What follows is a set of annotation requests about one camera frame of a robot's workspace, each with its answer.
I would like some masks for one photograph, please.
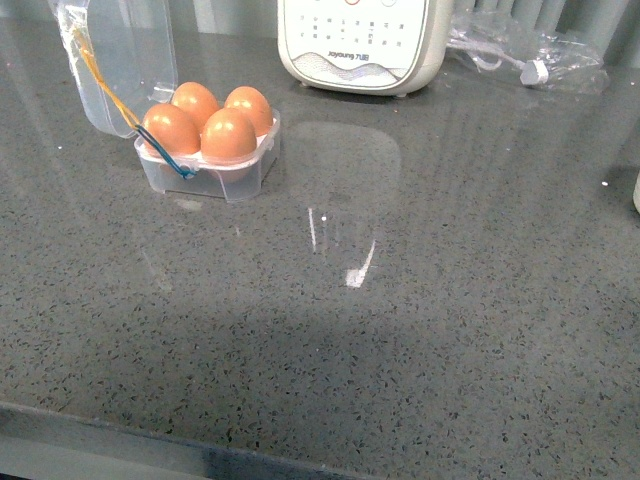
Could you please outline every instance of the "blue wire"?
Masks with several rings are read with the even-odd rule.
[[[184,170],[180,168],[180,165],[178,165],[175,160],[171,158],[171,155],[169,155],[169,153],[162,147],[162,145],[160,145],[160,143],[155,138],[153,138],[153,135],[151,135],[142,125],[136,125],[136,130],[138,130],[138,134],[140,134],[143,139],[151,144],[151,146],[160,154],[162,158],[164,158],[165,162],[167,162],[178,175],[180,175],[185,180],[196,176],[197,172],[191,169]]]

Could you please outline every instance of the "white appliance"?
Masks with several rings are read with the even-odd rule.
[[[404,96],[436,76],[454,0],[278,0],[278,50],[303,84]]]

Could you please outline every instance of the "yellow wire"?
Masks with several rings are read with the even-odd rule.
[[[93,75],[93,78],[95,78],[96,82],[98,83],[98,85],[100,85],[102,90],[104,90],[104,92],[107,95],[109,95],[111,100],[113,100],[113,103],[116,105],[116,107],[122,114],[122,117],[124,118],[124,121],[127,122],[127,125],[129,125],[129,127],[132,130],[137,130],[137,126],[140,125],[140,120],[135,115],[135,113],[133,113],[122,102],[122,100],[120,100],[118,96],[115,93],[113,93],[111,88],[109,88],[109,85],[107,85],[107,82],[105,82],[104,77],[102,76],[102,73],[100,73],[100,68],[98,67],[98,62],[96,61],[96,56],[93,52],[93,48],[90,42],[80,32],[80,30],[75,29],[73,33],[80,47],[79,48],[80,55],[82,56],[82,59],[84,60],[84,62],[87,64],[87,68],[91,72],[91,75]]]

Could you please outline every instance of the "control panel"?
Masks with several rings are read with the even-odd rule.
[[[289,58],[310,78],[365,87],[398,83],[417,62],[428,1],[281,0]]]

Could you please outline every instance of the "white container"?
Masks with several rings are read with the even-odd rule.
[[[142,120],[157,103],[168,103],[178,86],[169,7],[166,0],[50,0],[58,20],[71,72],[89,121],[100,131],[122,138],[136,134],[105,94],[80,55],[77,34],[87,38],[105,83]],[[235,202],[260,193],[262,180],[280,154],[280,115],[273,110],[271,131],[245,157],[202,161],[200,154],[176,157],[196,175],[184,179],[138,138],[135,148],[151,188],[223,197]]]

